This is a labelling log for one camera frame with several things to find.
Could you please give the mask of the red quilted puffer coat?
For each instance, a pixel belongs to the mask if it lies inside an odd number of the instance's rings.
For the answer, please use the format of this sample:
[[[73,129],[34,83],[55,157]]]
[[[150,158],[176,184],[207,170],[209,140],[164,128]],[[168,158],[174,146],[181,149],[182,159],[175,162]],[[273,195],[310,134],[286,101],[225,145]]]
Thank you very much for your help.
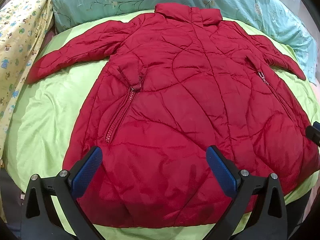
[[[79,199],[92,223],[217,222],[230,199],[207,164],[211,145],[255,176],[276,173],[284,194],[319,170],[308,116],[274,67],[305,81],[303,71],[219,10],[162,3],[127,23],[96,25],[35,62],[27,83],[102,59],[63,161],[70,169],[91,147],[102,150]]]

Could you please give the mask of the yellow cartoon print quilt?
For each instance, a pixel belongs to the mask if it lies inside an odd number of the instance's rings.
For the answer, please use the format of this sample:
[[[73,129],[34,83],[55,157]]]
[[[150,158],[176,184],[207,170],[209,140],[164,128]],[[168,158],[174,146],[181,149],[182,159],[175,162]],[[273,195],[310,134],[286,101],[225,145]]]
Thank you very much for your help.
[[[11,0],[1,9],[2,147],[17,99],[52,18],[52,0]]]

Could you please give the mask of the teal floral comforter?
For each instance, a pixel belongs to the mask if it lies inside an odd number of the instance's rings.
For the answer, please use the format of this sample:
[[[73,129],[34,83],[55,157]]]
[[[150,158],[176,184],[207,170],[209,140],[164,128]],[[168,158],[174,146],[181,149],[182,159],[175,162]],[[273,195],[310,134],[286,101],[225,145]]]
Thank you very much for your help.
[[[151,10],[158,3],[216,8],[222,16],[250,25],[290,46],[310,82],[316,81],[318,44],[304,22],[280,0],[52,0],[55,26],[62,32],[105,17]]]

